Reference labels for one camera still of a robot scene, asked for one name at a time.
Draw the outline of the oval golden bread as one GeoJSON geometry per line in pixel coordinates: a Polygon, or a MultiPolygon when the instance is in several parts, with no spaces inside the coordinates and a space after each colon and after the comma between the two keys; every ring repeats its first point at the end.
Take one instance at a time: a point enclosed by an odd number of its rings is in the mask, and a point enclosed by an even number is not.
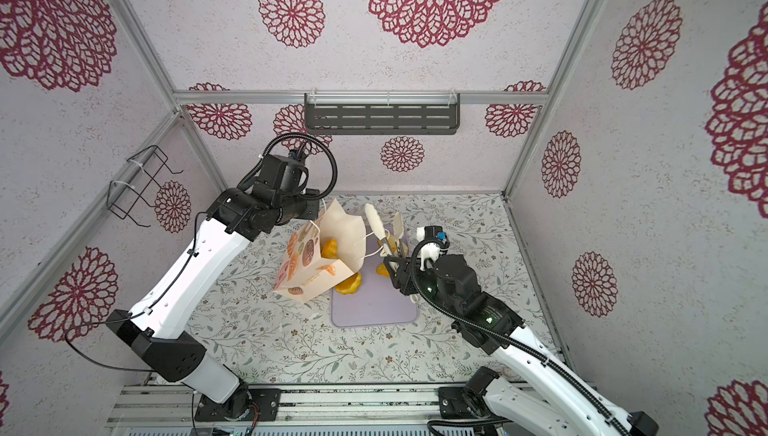
{"type": "Polygon", "coordinates": [[[391,277],[393,274],[396,273],[396,271],[386,263],[380,264],[377,266],[376,272],[378,275],[391,277]]]}

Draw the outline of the printed paper bag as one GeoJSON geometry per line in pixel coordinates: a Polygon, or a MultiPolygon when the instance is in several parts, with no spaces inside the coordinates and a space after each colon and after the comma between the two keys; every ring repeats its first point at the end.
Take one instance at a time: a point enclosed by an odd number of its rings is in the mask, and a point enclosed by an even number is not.
{"type": "Polygon", "coordinates": [[[364,259],[374,255],[368,247],[371,241],[363,218],[347,213],[333,200],[317,220],[304,224],[290,238],[273,292],[308,303],[360,272],[364,259]],[[331,238],[338,242],[338,258],[324,259],[321,248],[331,238]]]}

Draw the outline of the orange elongated bread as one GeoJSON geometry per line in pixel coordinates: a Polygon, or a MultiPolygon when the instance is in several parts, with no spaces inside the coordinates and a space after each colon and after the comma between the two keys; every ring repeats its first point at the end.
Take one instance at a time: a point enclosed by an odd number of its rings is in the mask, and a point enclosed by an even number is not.
{"type": "Polygon", "coordinates": [[[321,248],[321,257],[324,259],[338,258],[338,242],[336,239],[328,239],[321,248]]]}

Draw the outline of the metal tongs with white tips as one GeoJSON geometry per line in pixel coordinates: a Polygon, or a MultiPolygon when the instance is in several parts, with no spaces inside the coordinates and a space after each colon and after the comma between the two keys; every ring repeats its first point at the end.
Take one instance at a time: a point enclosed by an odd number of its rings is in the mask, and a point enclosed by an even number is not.
{"type": "Polygon", "coordinates": [[[410,281],[408,272],[411,257],[403,214],[394,212],[391,220],[385,223],[377,208],[371,203],[364,205],[364,214],[373,236],[380,244],[378,255],[382,257],[381,264],[389,264],[396,271],[388,277],[392,286],[416,304],[419,296],[414,284],[410,281]]]}

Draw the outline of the small yellow croissant piece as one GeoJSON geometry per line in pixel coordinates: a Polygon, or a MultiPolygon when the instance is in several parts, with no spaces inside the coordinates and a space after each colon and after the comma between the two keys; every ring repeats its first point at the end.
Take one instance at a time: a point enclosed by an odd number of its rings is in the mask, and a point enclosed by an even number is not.
{"type": "Polygon", "coordinates": [[[351,295],[355,294],[359,290],[361,284],[362,275],[360,273],[355,273],[351,277],[337,284],[334,289],[341,295],[351,295]]]}

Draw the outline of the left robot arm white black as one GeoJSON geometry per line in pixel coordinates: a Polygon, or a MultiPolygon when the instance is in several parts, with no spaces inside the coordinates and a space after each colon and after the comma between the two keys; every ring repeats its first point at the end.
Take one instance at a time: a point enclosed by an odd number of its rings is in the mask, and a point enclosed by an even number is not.
{"type": "Polygon", "coordinates": [[[317,191],[306,187],[305,155],[268,155],[244,188],[230,188],[203,212],[192,242],[155,287],[128,311],[115,310],[107,327],[168,382],[180,382],[210,401],[244,403],[244,384],[186,330],[198,303],[251,242],[294,219],[316,218],[317,191]]]}

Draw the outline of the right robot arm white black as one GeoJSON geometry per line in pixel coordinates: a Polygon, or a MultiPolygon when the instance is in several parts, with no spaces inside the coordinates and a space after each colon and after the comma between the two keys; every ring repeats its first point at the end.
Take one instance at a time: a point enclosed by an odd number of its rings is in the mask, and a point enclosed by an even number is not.
{"type": "Polygon", "coordinates": [[[451,254],[439,226],[421,229],[406,252],[382,238],[383,263],[395,289],[419,296],[451,321],[471,346],[513,370],[534,390],[529,395],[498,372],[482,367],[465,385],[463,398],[478,421],[510,421],[535,435],[655,435],[658,423],[629,412],[589,386],[539,340],[523,318],[484,291],[464,256],[451,254]]]}

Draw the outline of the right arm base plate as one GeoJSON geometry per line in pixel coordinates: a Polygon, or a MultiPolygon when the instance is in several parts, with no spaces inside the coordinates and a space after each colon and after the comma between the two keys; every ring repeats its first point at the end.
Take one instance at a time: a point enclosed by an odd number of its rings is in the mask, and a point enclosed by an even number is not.
{"type": "Polygon", "coordinates": [[[441,417],[446,420],[459,420],[493,416],[484,396],[488,386],[498,378],[496,371],[483,366],[462,386],[439,387],[437,394],[441,417]]]}

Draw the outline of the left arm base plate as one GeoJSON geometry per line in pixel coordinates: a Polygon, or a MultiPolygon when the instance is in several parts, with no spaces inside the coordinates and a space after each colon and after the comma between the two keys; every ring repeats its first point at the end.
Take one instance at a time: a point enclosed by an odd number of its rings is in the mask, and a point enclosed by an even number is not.
{"type": "Polygon", "coordinates": [[[272,422],[277,418],[281,396],[282,391],[277,388],[239,389],[224,403],[202,396],[194,413],[194,422],[272,422]]]}

